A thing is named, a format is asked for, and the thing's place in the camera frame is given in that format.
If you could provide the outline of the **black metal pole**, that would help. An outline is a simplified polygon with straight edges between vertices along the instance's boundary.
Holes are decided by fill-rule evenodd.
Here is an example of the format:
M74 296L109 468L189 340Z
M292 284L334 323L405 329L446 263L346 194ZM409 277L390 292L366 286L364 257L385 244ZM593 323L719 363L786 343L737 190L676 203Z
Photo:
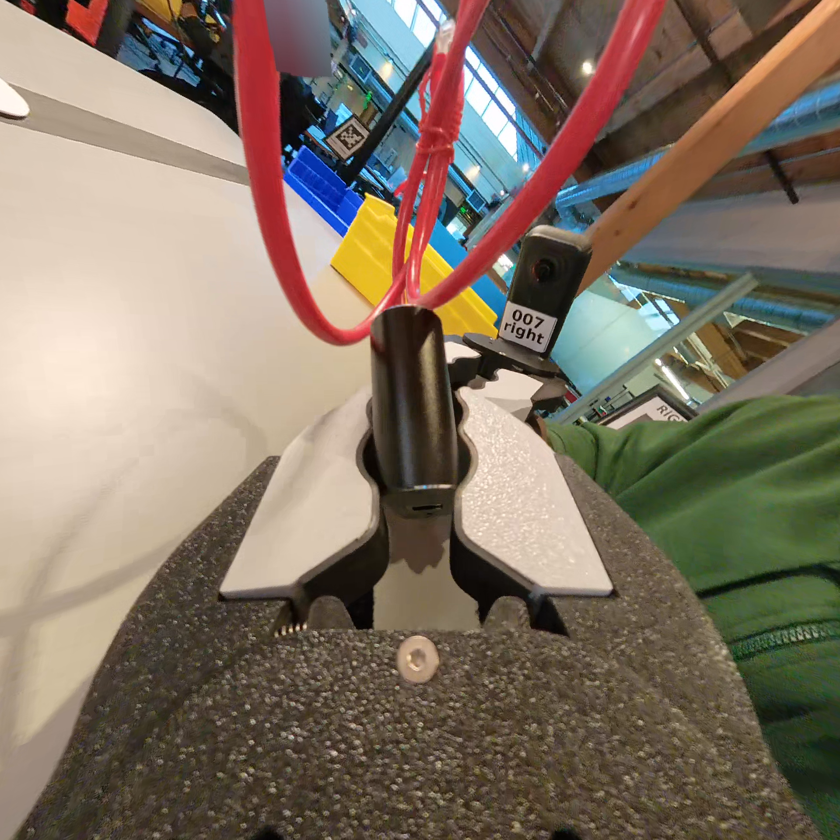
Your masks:
M444 30L444 46L447 46L452 39L455 24L446 22L433 24L433 39L426 45L422 55L418 58L415 66L409 70L401 86L392 93L390 101L386 104L384 111L377 124L370 130L369 136L362 143L360 149L353 154L350 162L346 163L341 172L341 177L347 184L351 184L361 176L363 168L368 164L373 153L376 152L385 136L391 130L393 124L405 111L411 97L418 90L421 80L431 67L436 41L439 39L438 31Z

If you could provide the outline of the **framed printed tag board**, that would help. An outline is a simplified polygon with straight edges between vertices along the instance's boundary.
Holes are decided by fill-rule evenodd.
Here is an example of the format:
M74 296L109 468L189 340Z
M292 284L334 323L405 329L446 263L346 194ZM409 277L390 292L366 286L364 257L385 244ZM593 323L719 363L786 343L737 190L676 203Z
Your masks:
M594 421L595 425L619 429L641 423L684 423L697 416L697 411L663 385L648 389L614 412Z

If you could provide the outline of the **black ethernet adapter hub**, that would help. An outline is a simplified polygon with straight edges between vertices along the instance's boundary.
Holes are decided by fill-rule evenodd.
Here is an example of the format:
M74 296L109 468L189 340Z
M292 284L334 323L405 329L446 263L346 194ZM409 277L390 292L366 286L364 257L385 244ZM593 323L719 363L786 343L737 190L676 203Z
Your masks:
M403 304L370 333L371 425L384 503L404 518L449 516L459 482L458 436L442 323Z

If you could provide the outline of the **black and white tag board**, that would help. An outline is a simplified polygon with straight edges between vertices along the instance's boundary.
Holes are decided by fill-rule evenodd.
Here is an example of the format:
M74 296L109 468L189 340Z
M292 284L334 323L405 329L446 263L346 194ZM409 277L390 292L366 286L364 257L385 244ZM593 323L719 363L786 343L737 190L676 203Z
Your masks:
M325 135L323 142L339 161L346 162L361 149L370 134L371 132L362 121L352 115L338 124L331 133Z

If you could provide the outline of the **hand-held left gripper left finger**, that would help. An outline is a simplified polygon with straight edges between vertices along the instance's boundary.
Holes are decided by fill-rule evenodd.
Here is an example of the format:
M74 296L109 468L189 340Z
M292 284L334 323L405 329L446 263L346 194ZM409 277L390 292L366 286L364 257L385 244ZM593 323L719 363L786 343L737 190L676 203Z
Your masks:
M369 394L354 394L283 451L220 586L225 600L355 602L388 565L380 491L364 465Z

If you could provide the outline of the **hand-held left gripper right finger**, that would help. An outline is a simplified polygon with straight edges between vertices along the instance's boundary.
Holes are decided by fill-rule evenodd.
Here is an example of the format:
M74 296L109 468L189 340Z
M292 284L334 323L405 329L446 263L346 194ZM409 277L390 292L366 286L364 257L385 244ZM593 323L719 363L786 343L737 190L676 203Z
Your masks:
M497 588L521 597L612 594L553 449L478 391L463 387L457 396L469 469L456 493L452 554L477 557Z

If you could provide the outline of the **small blue bin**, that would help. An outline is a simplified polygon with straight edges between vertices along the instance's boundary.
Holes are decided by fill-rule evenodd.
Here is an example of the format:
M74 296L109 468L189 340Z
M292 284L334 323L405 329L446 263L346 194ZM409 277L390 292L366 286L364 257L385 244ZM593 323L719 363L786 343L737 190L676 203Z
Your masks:
M339 236L347 235L364 199L315 153L302 146L285 170L285 181Z

